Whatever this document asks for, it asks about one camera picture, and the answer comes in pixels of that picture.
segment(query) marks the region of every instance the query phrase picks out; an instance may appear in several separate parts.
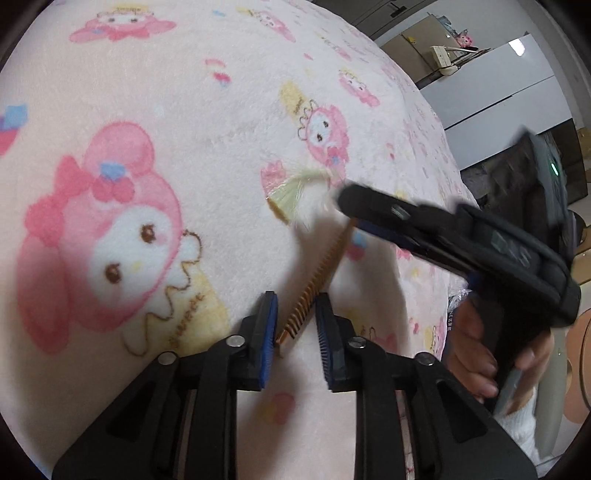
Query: fleece blanket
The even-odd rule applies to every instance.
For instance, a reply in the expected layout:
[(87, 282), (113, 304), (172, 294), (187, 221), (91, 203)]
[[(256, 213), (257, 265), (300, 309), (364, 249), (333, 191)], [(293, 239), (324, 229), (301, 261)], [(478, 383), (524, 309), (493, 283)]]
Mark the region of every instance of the fleece blanket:
[[(0, 115), (0, 411), (48, 476), (159, 352), (207, 349), (265, 290), (285, 320), (344, 181), (473, 200), (408, 76), (303, 0), (56, 0)], [(452, 283), (356, 232), (329, 292), (387, 351), (440, 356)], [(313, 321), (239, 403), (241, 479), (353, 478), (355, 395), (327, 390)]]

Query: pink bunny character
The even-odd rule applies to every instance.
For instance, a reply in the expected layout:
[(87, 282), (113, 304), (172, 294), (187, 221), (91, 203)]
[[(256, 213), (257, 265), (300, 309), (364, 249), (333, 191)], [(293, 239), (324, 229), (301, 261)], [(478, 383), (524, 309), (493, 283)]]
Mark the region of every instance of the pink bunny character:
[(457, 41), (457, 44), (460, 46), (460, 48), (471, 47), (472, 43), (474, 42), (472, 40), (472, 37), (470, 35), (468, 35), (468, 30), (462, 31), (456, 37), (456, 41)]
[(84, 28), (70, 35), (70, 41), (83, 43), (108, 38), (111, 41), (127, 37), (149, 38), (150, 35), (172, 30), (176, 23), (158, 20), (152, 12), (141, 9), (118, 8), (111, 12), (102, 12), (86, 23)]
[(334, 105), (320, 107), (311, 100), (300, 118), (298, 137), (306, 142), (308, 151), (320, 163), (336, 174), (335, 184), (346, 178), (345, 164), (349, 161), (347, 122)]
[(378, 106), (379, 100), (376, 96), (372, 95), (368, 90), (366, 84), (360, 82), (355, 75), (348, 72), (341, 71), (339, 74), (339, 83), (347, 90), (351, 95), (355, 95), (361, 103), (365, 103), (369, 106)]
[(161, 284), (183, 229), (178, 200), (153, 165), (143, 129), (110, 124), (92, 139), (81, 167), (62, 159), (53, 193), (29, 207), (18, 305), (43, 351), (65, 348), (70, 322), (114, 330)]
[(253, 15), (259, 19), (259, 22), (279, 33), (279, 35), (283, 36), (286, 40), (289, 40), (290, 42), (296, 41), (296, 38), (292, 35), (289, 28), (287, 28), (285, 24), (274, 15), (271, 15), (264, 10), (260, 12), (255, 11), (253, 12)]

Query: white sleeve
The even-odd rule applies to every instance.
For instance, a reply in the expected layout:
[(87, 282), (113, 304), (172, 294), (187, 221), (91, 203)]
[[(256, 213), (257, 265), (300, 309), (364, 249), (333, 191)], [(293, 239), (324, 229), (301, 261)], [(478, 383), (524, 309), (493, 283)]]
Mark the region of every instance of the white sleeve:
[(526, 403), (525, 407), (505, 417), (495, 417), (495, 420), (509, 434), (513, 441), (520, 446), (534, 465), (541, 462), (540, 453), (535, 446), (535, 402), (538, 397), (538, 389)]

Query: cabinet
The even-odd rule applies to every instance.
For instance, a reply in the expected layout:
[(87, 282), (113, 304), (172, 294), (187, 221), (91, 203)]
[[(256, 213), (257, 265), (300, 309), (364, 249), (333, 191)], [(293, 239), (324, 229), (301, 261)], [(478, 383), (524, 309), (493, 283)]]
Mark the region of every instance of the cabinet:
[(437, 113), (460, 170), (572, 114), (558, 80), (531, 35), (496, 48), (421, 90)]
[(314, 3), (342, 17), (375, 40), (404, 18), (434, 0), (316, 0)]

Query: finger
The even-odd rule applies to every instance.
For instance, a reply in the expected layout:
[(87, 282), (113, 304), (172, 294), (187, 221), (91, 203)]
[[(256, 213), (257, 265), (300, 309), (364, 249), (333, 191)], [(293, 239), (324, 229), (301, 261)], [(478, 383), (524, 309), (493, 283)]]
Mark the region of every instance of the finger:
[(448, 361), (448, 369), (473, 395), (491, 398), (497, 395), (496, 384), (481, 374), (469, 372), (457, 356), (452, 353)]
[(514, 398), (528, 395), (544, 375), (550, 355), (554, 350), (554, 335), (548, 330), (538, 335), (515, 361), (515, 366), (522, 369), (523, 375)]
[(488, 378), (495, 376), (497, 364), (488, 348), (459, 330), (450, 332), (450, 340), (452, 351), (469, 372), (480, 373)]
[(470, 300), (463, 301), (453, 314), (453, 329), (463, 332), (474, 340), (484, 337), (484, 324)]
[(533, 339), (515, 360), (515, 367), (528, 370), (544, 362), (554, 350), (554, 335), (546, 330)]

